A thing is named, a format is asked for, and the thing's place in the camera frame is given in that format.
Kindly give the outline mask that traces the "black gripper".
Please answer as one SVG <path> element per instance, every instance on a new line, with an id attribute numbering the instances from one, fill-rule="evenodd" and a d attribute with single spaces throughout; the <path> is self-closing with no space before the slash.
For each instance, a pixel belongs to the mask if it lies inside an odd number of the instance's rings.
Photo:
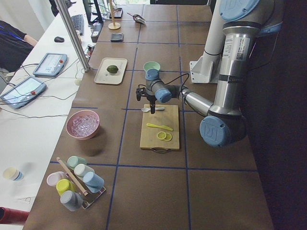
<path id="1" fill-rule="evenodd" d="M 150 111 L 151 114 L 155 113 L 155 101 L 156 101 L 156 97 L 154 95 L 147 95 L 147 100 L 150 102 Z"/>

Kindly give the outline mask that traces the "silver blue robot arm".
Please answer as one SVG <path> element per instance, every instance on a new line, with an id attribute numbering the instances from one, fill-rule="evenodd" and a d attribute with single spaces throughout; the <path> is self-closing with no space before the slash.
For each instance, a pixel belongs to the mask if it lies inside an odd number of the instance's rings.
<path id="1" fill-rule="evenodd" d="M 200 113 L 200 134 L 210 146 L 223 147 L 246 136 L 246 122 L 240 111 L 242 86 L 256 39 L 280 31 L 283 0 L 218 0 L 213 10 L 203 55 L 190 63 L 193 83 L 217 83 L 213 102 L 184 85 L 164 83 L 156 69 L 146 71 L 146 85 L 136 97 L 156 102 L 181 99 Z"/>

